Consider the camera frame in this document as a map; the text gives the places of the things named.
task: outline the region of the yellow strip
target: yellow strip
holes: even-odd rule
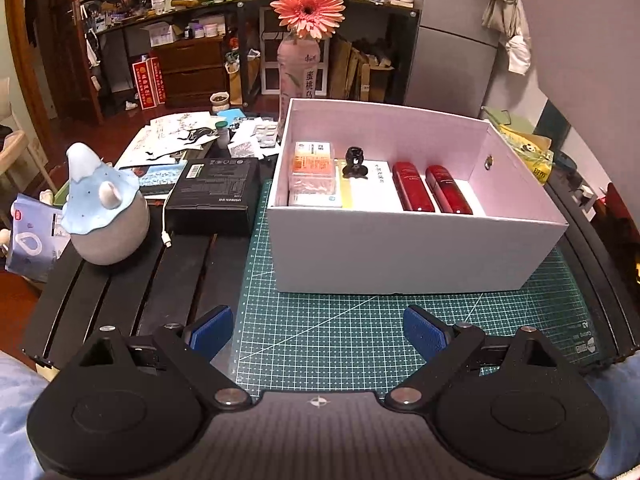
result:
[[[351,183],[348,178],[342,176],[342,168],[346,167],[347,161],[338,160],[338,178],[340,179],[340,198],[342,209],[353,209],[353,198],[351,197]]]

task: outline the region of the ceramic ornament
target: ceramic ornament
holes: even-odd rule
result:
[[[149,229],[149,210],[131,170],[107,166],[85,144],[66,150],[69,196],[62,227],[86,261],[111,265],[132,254]]]

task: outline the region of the open cardboard box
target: open cardboard box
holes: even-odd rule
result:
[[[287,206],[297,141],[350,146],[420,172],[441,164],[484,214]],[[487,170],[485,161],[491,156]],[[276,288],[326,294],[434,294],[520,288],[567,222],[488,121],[335,100],[291,101],[267,209]]]

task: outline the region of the wooden door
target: wooden door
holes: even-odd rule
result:
[[[72,118],[91,124],[102,124],[98,92],[91,81],[86,40],[81,27],[79,0],[49,0],[47,27],[52,35],[49,44],[54,56],[46,63],[47,79],[61,118]]]

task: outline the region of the pink gerbera daisy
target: pink gerbera daisy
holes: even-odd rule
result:
[[[271,7],[280,15],[280,25],[286,25],[299,38],[328,38],[344,19],[342,0],[277,0]]]

